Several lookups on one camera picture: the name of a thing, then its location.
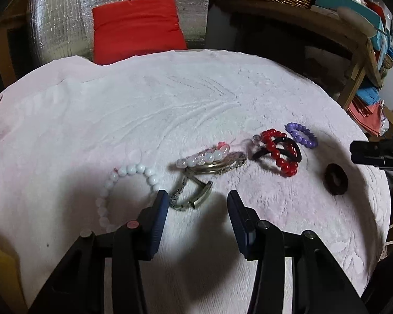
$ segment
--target teal box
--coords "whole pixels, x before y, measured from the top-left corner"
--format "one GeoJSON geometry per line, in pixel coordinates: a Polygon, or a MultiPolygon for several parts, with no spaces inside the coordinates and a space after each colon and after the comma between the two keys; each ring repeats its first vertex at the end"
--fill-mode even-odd
{"type": "MultiPolygon", "coordinates": [[[[336,10],[338,7],[349,7],[365,17],[374,27],[377,27],[384,32],[383,23],[379,15],[375,11],[355,2],[354,0],[316,0],[315,5],[333,10],[336,10]]],[[[383,33],[377,32],[377,35],[371,38],[371,43],[373,44],[374,49],[378,51],[381,49],[384,36],[385,35],[383,33]]]]}

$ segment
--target white fleece blanket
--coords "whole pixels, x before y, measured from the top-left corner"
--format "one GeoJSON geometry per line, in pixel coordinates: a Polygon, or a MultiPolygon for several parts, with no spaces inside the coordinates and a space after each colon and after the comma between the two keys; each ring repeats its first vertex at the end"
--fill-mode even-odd
{"type": "MultiPolygon", "coordinates": [[[[171,192],[176,159],[218,141],[246,151],[254,134],[292,121],[319,139],[315,150],[301,148],[296,176],[283,178],[271,158],[248,161],[206,176],[214,190],[200,209],[169,210],[158,253],[141,263],[149,312],[246,313],[256,263],[237,248],[226,209],[233,189],[281,230],[314,230],[363,292],[387,236],[389,188],[383,172],[350,162],[349,144],[365,136],[311,81],[256,56],[185,51],[110,66],[64,58],[2,96],[0,247],[19,258],[28,305],[82,228],[103,232],[95,199],[113,168],[154,166],[171,192]],[[331,162],[348,175],[344,195],[325,189],[331,162]]],[[[111,221],[121,224],[149,204],[149,187],[142,175],[126,177],[109,200],[111,221]]],[[[290,313],[289,268],[286,276],[290,313]]]]}

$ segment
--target red beaded bracelet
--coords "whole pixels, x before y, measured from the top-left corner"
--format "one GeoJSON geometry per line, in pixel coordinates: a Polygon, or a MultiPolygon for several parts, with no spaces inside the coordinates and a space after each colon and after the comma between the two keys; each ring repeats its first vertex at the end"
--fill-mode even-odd
{"type": "MultiPolygon", "coordinates": [[[[275,159],[275,164],[281,168],[281,171],[287,176],[291,177],[297,173],[298,163],[296,161],[286,161],[281,158],[281,152],[275,147],[275,143],[272,141],[273,137],[287,137],[287,134],[271,128],[261,133],[261,139],[265,144],[268,151],[271,151],[271,157],[275,159]]],[[[297,156],[296,149],[291,143],[284,143],[286,149],[293,155],[297,156]]]]}

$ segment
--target red pillow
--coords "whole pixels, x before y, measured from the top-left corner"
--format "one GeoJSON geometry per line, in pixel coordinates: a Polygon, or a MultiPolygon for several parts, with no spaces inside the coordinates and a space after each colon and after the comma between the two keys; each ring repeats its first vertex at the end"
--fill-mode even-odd
{"type": "Polygon", "coordinates": [[[125,0],[93,8],[94,62],[187,49],[175,0],[125,0]]]}

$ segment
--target screw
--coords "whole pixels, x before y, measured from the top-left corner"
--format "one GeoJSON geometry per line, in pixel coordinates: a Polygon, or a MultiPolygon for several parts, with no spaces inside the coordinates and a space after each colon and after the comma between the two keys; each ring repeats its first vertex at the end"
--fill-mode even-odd
{"type": "Polygon", "coordinates": [[[91,234],[92,234],[92,231],[90,229],[83,229],[80,232],[80,237],[83,237],[85,239],[85,238],[88,238],[91,234]]]}
{"type": "Polygon", "coordinates": [[[314,238],[316,237],[316,234],[315,234],[313,231],[311,231],[311,230],[306,230],[306,231],[304,232],[304,235],[305,235],[307,238],[309,238],[309,239],[314,239],[314,238]]]}
{"type": "Polygon", "coordinates": [[[271,226],[271,224],[268,221],[262,220],[258,222],[258,228],[259,229],[267,229],[271,226]]]}
{"type": "Polygon", "coordinates": [[[127,228],[135,229],[135,228],[138,228],[139,225],[140,225],[140,223],[138,221],[129,221],[127,223],[127,228]]]}

